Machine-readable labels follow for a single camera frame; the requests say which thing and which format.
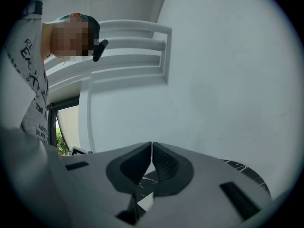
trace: person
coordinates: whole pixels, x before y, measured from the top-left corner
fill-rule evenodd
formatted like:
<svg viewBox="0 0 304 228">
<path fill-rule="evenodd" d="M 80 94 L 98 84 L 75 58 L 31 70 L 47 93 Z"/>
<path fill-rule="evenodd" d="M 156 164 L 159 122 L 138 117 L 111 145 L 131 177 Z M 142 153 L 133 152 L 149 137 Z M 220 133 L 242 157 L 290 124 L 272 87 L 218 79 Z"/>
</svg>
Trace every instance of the person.
<svg viewBox="0 0 304 228">
<path fill-rule="evenodd" d="M 13 26 L 3 49 L 12 65 L 35 91 L 21 129 L 48 144 L 48 80 L 44 59 L 89 56 L 98 45 L 98 22 L 81 13 L 71 13 L 53 22 L 42 22 L 43 0 L 31 0 Z"/>
</svg>

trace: shirt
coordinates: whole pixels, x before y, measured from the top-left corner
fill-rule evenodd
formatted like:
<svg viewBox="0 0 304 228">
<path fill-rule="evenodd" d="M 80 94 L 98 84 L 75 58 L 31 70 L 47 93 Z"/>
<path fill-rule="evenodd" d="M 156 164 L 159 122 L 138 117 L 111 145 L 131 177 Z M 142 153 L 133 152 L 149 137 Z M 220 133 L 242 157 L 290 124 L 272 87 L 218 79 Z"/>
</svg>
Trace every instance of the shirt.
<svg viewBox="0 0 304 228">
<path fill-rule="evenodd" d="M 48 144 L 48 80 L 40 53 L 42 2 L 43 0 L 30 1 L 12 28 L 4 50 L 17 72 L 36 93 L 20 127 L 25 133 Z"/>
</svg>

